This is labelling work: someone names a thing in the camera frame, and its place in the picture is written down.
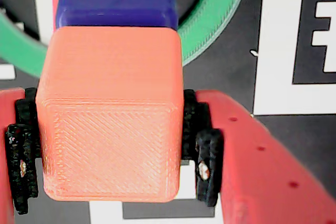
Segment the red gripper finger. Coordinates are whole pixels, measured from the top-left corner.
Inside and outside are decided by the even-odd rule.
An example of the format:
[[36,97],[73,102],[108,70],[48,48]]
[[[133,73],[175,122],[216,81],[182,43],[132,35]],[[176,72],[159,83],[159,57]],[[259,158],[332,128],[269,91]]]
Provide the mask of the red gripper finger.
[[224,223],[335,223],[335,200],[241,104],[215,90],[184,91],[182,157],[196,198]]
[[14,212],[27,214],[28,200],[38,197],[36,93],[36,88],[1,91],[1,223],[14,223]]

